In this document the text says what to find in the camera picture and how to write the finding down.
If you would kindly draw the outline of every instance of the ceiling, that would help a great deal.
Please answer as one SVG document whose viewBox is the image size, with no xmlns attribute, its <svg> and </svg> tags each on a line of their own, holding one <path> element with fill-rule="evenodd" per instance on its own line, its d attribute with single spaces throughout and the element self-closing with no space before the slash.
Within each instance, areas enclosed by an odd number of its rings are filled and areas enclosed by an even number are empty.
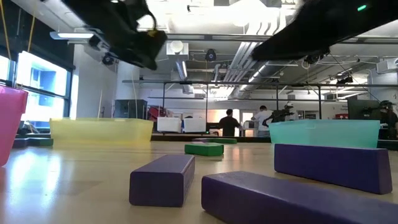
<svg viewBox="0 0 398 224">
<path fill-rule="evenodd" d="M 61 32 L 71 32 L 74 28 L 82 27 L 83 22 L 72 13 L 61 0 L 47 0 L 45 3 L 39 0 L 13 0 L 21 8 L 31 14 L 35 14 L 38 19 L 48 26 Z M 283 10 L 275 14 L 274 9 L 266 8 L 259 0 L 240 0 L 223 1 L 221 0 L 191 0 L 187 4 L 181 4 L 182 0 L 147 0 L 149 8 L 155 14 L 160 29 L 170 33 L 179 34 L 267 34 L 278 32 L 283 27 L 276 27 L 275 24 L 281 24 L 287 14 L 291 14 L 292 6 L 284 6 Z M 187 12 L 186 5 L 190 4 L 191 12 Z M 143 18 L 142 27 L 151 27 L 152 21 Z M 398 21 L 391 22 L 377 29 L 371 30 L 363 35 L 398 37 Z M 220 63 L 221 68 L 231 65 L 236 52 L 241 45 L 240 42 L 228 41 L 189 41 L 190 56 L 186 61 L 188 77 L 193 80 L 211 80 L 213 75 L 211 70 L 216 64 Z M 216 62 L 204 62 L 205 53 L 208 49 L 214 49 L 217 53 Z M 295 67 L 286 67 L 283 69 L 283 76 L 280 76 L 280 82 L 330 82 L 331 77 L 336 78 L 343 68 L 356 68 L 357 71 L 373 68 L 371 63 L 347 63 L 360 59 L 365 62 L 377 62 L 378 57 L 398 57 L 398 45 L 366 45 L 366 44 L 337 44 L 331 47 L 331 54 L 336 56 L 326 57 L 321 62 L 329 65 L 314 65 L 308 70 L 302 67 L 302 61 L 291 62 Z M 158 70 L 150 71 L 143 69 L 141 76 L 149 75 L 167 75 L 171 70 L 176 70 L 175 62 L 167 60 L 165 47 L 157 57 Z M 337 65 L 338 60 L 343 63 L 343 67 Z M 247 81 L 262 66 L 261 62 L 255 63 L 241 81 Z"/>
</svg>

